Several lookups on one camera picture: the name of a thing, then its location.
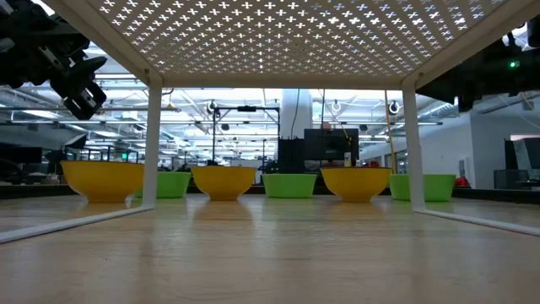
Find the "black equipment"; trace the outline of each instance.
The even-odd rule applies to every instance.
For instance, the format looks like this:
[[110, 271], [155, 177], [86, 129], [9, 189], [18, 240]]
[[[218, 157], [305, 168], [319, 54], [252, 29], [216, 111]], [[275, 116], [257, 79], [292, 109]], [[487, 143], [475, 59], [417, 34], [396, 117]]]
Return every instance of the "black equipment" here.
[[359, 158], [359, 130], [346, 129], [306, 129], [304, 130], [306, 160], [344, 160], [345, 153], [351, 152], [355, 166]]
[[506, 170], [517, 170], [517, 157], [514, 142], [505, 140], [505, 164]]
[[45, 158], [49, 160], [49, 165], [47, 166], [48, 174], [57, 174], [63, 175], [64, 171], [60, 162], [62, 160], [68, 160], [68, 156], [62, 150], [54, 150], [45, 154]]
[[19, 185], [23, 181], [23, 171], [14, 162], [0, 158], [0, 181]]
[[304, 173], [304, 139], [280, 139], [278, 145], [279, 173]]
[[[540, 17], [528, 23], [529, 45], [540, 46]], [[510, 94], [539, 90], [540, 49], [523, 51], [509, 33], [509, 45], [498, 40], [439, 78], [416, 90], [451, 104], [459, 101], [459, 111], [469, 111], [483, 95]]]
[[0, 159], [9, 160], [15, 164], [40, 164], [42, 158], [42, 148], [0, 145]]
[[540, 169], [540, 138], [517, 140], [514, 142], [514, 148], [519, 169]]
[[105, 57], [84, 60], [89, 40], [64, 19], [30, 0], [0, 0], [0, 84], [51, 87], [81, 120], [90, 119], [106, 100], [94, 82]]

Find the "perforated tabletop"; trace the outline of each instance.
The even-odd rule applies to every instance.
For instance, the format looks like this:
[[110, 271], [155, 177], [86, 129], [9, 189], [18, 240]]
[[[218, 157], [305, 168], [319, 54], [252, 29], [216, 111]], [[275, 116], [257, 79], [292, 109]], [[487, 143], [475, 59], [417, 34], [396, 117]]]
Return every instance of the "perforated tabletop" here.
[[531, 2], [87, 1], [165, 81], [343, 88], [399, 86], [502, 5]]

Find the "green bowl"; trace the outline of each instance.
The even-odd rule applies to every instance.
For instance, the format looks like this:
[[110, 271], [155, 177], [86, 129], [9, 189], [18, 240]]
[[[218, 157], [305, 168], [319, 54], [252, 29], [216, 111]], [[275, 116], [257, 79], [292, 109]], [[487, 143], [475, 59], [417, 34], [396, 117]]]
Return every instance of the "green bowl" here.
[[[424, 174], [424, 198], [426, 202], [449, 202], [456, 176], [453, 174]], [[396, 200], [411, 200], [408, 174], [390, 176], [391, 196]]]
[[269, 198], [311, 198], [315, 174], [263, 174], [264, 190]]
[[[158, 172], [157, 198], [183, 198], [191, 178], [187, 172]], [[135, 193], [136, 198], [142, 196], [143, 189]]]

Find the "yellow bowl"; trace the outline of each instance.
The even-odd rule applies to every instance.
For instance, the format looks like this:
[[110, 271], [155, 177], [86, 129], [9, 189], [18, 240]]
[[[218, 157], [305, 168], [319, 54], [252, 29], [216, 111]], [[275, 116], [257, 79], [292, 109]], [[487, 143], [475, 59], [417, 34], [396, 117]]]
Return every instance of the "yellow bowl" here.
[[195, 184], [214, 201], [234, 201], [255, 180], [255, 168], [240, 166], [192, 167]]
[[144, 165], [87, 160], [64, 160], [61, 164], [69, 187], [89, 203], [124, 203], [143, 187]]
[[328, 189], [344, 202], [368, 203], [381, 193], [390, 179], [390, 168], [325, 168], [322, 177]]

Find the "bowl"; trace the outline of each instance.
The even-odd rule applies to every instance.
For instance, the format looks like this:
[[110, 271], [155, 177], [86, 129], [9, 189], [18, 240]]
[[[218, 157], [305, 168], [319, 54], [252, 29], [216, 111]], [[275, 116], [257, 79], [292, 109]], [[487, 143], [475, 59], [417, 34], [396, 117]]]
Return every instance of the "bowl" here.
[[[158, 172], [157, 198], [183, 198], [192, 179], [189, 172]], [[143, 196], [143, 189], [135, 193], [136, 198]]]
[[251, 187], [256, 171], [244, 166], [192, 167], [195, 184], [213, 201], [235, 201]]
[[311, 198], [315, 174], [263, 174], [264, 190], [269, 198]]
[[67, 184], [89, 203], [124, 203], [143, 186], [144, 165], [92, 160], [61, 161]]
[[[391, 196], [396, 200], [411, 200], [408, 174], [390, 176]], [[453, 174], [424, 174], [424, 199], [426, 202], [449, 202], [456, 176]]]
[[322, 178], [328, 189], [344, 202], [369, 203], [388, 184], [391, 168], [323, 168]]

